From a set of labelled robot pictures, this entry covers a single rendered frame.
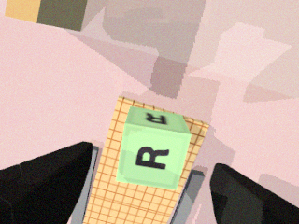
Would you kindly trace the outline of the orange strip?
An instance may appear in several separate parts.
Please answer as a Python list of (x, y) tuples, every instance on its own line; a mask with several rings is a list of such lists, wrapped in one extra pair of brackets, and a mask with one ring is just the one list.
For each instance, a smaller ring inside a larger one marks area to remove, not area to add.
[(91, 193), (89, 204), (87, 204), (87, 213), (83, 224), (167, 224), (188, 173), (194, 164), (195, 157), (197, 157), (198, 150), (205, 139), (209, 124), (182, 115), (191, 132), (191, 138), (182, 172), (180, 172), (177, 190), (117, 182), (124, 123), (126, 123), (130, 105), (176, 113), (120, 95), (115, 113), (113, 113), (111, 127), (109, 127), (104, 152), (102, 152), (100, 164), (98, 164), (94, 177), (93, 193)]

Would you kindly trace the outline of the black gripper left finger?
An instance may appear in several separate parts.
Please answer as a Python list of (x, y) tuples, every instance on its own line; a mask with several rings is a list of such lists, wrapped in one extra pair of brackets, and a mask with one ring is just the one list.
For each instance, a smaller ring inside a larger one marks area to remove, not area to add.
[(92, 156), (93, 143), (79, 142), (0, 169), (0, 224), (67, 224)]

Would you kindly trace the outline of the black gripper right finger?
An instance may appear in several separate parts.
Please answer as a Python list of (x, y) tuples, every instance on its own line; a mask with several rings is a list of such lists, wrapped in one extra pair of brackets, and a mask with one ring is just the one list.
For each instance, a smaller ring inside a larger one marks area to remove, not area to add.
[(217, 224), (299, 224), (299, 206), (227, 164), (214, 164), (209, 187)]

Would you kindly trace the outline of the light green letter cube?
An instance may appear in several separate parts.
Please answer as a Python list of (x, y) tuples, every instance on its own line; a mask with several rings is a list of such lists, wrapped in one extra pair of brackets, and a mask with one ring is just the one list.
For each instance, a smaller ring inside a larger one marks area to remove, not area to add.
[(130, 105), (117, 182), (177, 190), (190, 138), (182, 115)]

